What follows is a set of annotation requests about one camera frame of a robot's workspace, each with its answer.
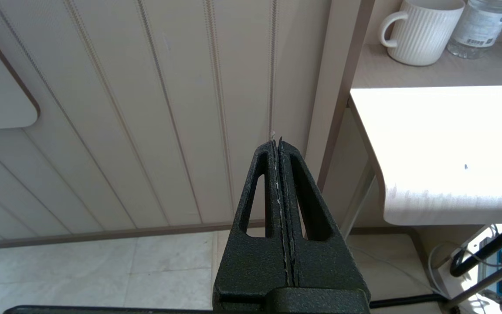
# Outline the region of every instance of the desk leg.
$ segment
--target desk leg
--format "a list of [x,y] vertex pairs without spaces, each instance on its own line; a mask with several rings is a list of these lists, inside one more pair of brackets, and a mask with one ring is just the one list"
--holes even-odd
[[361,172],[361,177],[359,179],[359,182],[357,183],[354,194],[352,195],[350,205],[346,210],[344,220],[340,225],[340,232],[344,240],[346,240],[346,238],[350,234],[357,215],[363,208],[367,193],[369,189],[371,189],[373,182],[375,182],[375,171],[373,171],[373,167],[371,167],[371,164],[369,163],[369,161],[367,161],[363,171]]

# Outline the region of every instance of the plastic water bottle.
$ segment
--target plastic water bottle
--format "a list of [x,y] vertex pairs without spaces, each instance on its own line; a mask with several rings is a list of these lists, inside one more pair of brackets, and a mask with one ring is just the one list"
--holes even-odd
[[468,0],[447,49],[455,56],[478,59],[502,30],[502,0]]

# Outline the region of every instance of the white shelf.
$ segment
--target white shelf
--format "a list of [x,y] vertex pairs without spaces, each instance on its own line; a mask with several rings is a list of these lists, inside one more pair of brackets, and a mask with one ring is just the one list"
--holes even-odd
[[502,43],[486,56],[467,60],[444,51],[430,66],[398,63],[380,44],[361,50],[352,88],[447,87],[502,85]]

